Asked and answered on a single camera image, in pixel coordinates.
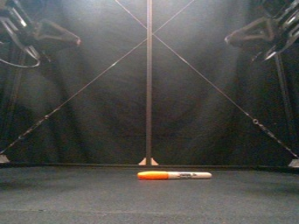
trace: vertical pole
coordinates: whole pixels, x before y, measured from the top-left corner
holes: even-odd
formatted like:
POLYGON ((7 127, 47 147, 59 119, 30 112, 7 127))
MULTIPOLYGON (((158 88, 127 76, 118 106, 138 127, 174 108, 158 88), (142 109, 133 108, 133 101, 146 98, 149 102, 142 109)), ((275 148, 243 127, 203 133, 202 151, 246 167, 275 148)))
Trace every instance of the vertical pole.
POLYGON ((153 164, 153 34, 154 3, 147 0, 146 165, 153 164))
POLYGON ((282 96, 283 96, 283 101, 285 101, 285 115, 286 115, 289 133, 290 133, 290 137, 291 137, 291 144, 293 144, 293 148, 298 151, 298 135, 297 135, 297 131, 295 131, 295 115, 294 115, 294 110, 293 110, 293 106, 291 106, 290 93, 289 93, 287 81, 286 81, 286 71, 285 71, 285 65, 283 65, 281 54, 278 54, 275 56, 275 65, 277 65, 278 79, 279 79, 281 88, 282 88, 282 96))

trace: gray mat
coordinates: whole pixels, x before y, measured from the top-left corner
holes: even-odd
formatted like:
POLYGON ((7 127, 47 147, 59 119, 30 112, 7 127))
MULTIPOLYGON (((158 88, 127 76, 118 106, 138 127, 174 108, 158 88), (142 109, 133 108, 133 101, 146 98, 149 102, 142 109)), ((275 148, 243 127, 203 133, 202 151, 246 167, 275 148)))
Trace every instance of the gray mat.
POLYGON ((0 223, 297 223, 298 175, 213 171, 141 181, 135 169, 0 169, 0 223))

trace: marker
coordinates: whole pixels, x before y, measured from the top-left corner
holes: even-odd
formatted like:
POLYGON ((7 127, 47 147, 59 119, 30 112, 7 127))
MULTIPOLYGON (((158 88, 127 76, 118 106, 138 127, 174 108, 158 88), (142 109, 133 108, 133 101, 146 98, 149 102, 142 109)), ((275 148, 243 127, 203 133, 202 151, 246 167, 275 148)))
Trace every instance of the marker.
POLYGON ((158 179, 210 179, 209 172, 142 171, 137 174, 142 180, 158 179))

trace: black curtain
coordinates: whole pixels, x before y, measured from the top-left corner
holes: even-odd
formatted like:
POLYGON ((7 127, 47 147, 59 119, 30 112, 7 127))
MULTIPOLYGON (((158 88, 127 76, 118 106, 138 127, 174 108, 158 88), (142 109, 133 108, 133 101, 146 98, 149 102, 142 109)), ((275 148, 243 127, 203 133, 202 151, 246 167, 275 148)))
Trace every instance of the black curtain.
MULTIPOLYGON (((42 15, 80 36, 82 46, 23 70, 8 140, 88 86, 6 154, 15 162, 137 165, 146 157, 147 1, 54 0, 42 15)), ((153 156, 161 165, 290 163, 227 99, 290 143, 277 64, 251 63, 225 43, 257 16, 250 0, 154 1, 153 156)))

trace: diagonal wire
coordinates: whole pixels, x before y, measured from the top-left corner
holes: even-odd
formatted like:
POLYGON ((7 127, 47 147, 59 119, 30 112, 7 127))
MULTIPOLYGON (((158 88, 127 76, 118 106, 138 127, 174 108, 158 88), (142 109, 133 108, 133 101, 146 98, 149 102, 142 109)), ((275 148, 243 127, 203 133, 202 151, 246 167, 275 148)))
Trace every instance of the diagonal wire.
MULTIPOLYGON (((133 16, 133 18, 138 21, 138 23, 147 29, 142 21, 135 17, 131 11, 126 8, 126 6, 115 0, 127 13, 133 16)), ((211 86, 218 90, 218 92, 225 96, 225 98, 235 105, 235 107, 245 113, 245 115, 253 120, 254 124, 265 131, 265 133, 275 139, 275 141, 285 147, 285 149, 293 154, 295 158, 299 156, 294 153, 290 147, 285 144, 285 142, 277 138, 277 135, 273 131, 259 122, 259 120, 251 116, 251 114, 238 105, 238 103, 231 99, 231 97, 223 92, 223 90, 211 82, 211 80, 201 73, 201 71, 193 66, 193 64, 183 58, 183 56, 162 41, 162 39, 155 35, 159 30, 174 20, 174 18, 190 7, 194 0, 189 2, 189 4, 174 14, 174 16, 166 21, 166 23, 155 30, 154 37, 163 43, 163 45, 171 50, 171 52, 179 57, 179 59, 189 65, 189 67, 194 70, 194 72, 211 84, 211 86)))
POLYGON ((36 122, 32 127, 14 140, 14 142, 0 151, 0 155, 6 153, 6 151, 12 148, 22 140, 24 140, 26 136, 34 132, 34 130, 43 124, 46 120, 51 118, 51 116, 62 109, 62 107, 90 87, 90 85, 99 79, 101 76, 103 76, 109 70, 133 53, 133 51, 146 42, 143 40, 133 49, 129 51, 119 60, 94 78, 94 80, 70 97, 67 101, 62 103, 62 105, 48 114, 43 117, 43 119, 36 122))
POLYGON ((250 113, 235 103, 230 96, 222 91, 222 89, 210 81, 210 79, 199 72, 199 70, 193 66, 193 64, 183 58, 183 56, 162 41, 162 39, 154 34, 155 38, 163 43, 163 45, 170 49, 170 51, 179 57, 179 59, 189 65, 194 72, 211 84, 211 86, 219 91, 219 93, 226 97, 226 99, 235 105, 235 107, 245 113, 245 115, 251 119, 253 123, 265 131, 265 133, 277 141, 278 144, 291 153, 291 155, 299 159, 299 156, 294 153, 293 149, 286 145, 286 143, 277 137, 274 132, 259 122, 259 120, 250 115, 250 113))

